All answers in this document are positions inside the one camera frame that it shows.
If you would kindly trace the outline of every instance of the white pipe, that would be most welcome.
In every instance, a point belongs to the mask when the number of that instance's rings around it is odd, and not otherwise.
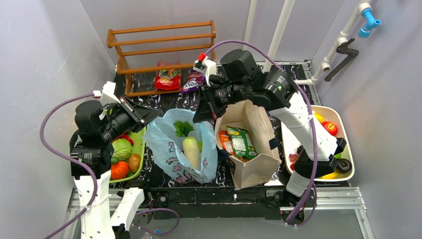
[[[251,0],[251,6],[249,7],[248,22],[246,23],[245,38],[244,42],[249,42],[250,32],[252,29],[253,16],[255,14],[256,0]],[[242,46],[242,50],[246,50],[246,45]]]
[[[270,50],[268,50],[268,56],[271,59],[274,59],[274,57],[276,56],[281,37],[283,36],[284,29],[286,29],[287,21],[289,20],[290,13],[292,12],[294,4],[295,0],[284,1],[283,9],[281,10],[280,18],[278,19],[276,31],[274,32],[273,40],[271,41]],[[271,62],[266,60],[263,72],[270,71],[270,68]]]
[[[359,17],[361,16],[361,13],[363,10],[371,8],[371,5],[369,4],[371,0],[360,0],[359,4],[356,6],[355,10],[353,11],[352,17],[350,17],[349,21],[347,22],[346,26],[344,26],[343,30],[340,32],[340,34],[337,36],[337,38],[334,41],[333,46],[331,47],[328,54],[324,57],[324,59],[321,61],[321,64],[319,65],[318,69],[312,75],[310,79],[306,80],[297,80],[295,81],[299,85],[315,85],[318,78],[321,76],[323,72],[328,72],[331,70],[330,62],[332,58],[334,57],[336,53],[336,49],[341,44],[347,42],[347,36],[349,35],[352,27],[354,24],[358,21]]]

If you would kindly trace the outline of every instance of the green tray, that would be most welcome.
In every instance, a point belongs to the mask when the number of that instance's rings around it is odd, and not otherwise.
[[[136,171],[135,174],[133,174],[130,177],[117,179],[117,180],[110,180],[110,183],[118,183],[118,182],[124,182],[127,180],[132,180],[136,177],[138,177],[141,174],[142,171],[142,165],[144,163],[144,152],[145,152],[145,143],[142,140],[142,136],[146,132],[146,128],[139,131],[138,133],[128,133],[127,136],[129,136],[133,140],[133,146],[132,146],[132,153],[137,153],[141,156],[141,163],[139,164],[138,171]]]

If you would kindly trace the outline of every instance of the brown paper bag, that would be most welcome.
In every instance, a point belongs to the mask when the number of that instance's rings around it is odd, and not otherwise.
[[[269,141],[274,139],[274,132],[264,108],[253,105],[249,100],[228,106],[226,113],[215,123],[215,140],[219,149],[222,146],[218,133],[226,130],[226,125],[249,131],[249,137],[258,153],[258,156],[246,163],[234,156],[228,157],[236,190],[268,182],[279,168],[281,160],[277,147],[270,148]]]

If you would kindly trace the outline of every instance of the orange snack bag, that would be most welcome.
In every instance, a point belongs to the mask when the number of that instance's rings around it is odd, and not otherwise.
[[[230,136],[228,136],[227,131],[222,130],[218,133],[218,135],[220,136],[220,141],[223,148],[228,153],[236,157],[236,154],[234,154],[234,151],[233,151],[233,144],[231,143],[231,139],[230,139]]]

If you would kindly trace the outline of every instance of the blue faucet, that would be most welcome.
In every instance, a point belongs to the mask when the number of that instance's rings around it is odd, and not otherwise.
[[[362,16],[366,18],[366,24],[360,29],[358,36],[366,38],[371,34],[373,28],[381,24],[381,20],[375,19],[369,8],[362,11]]]

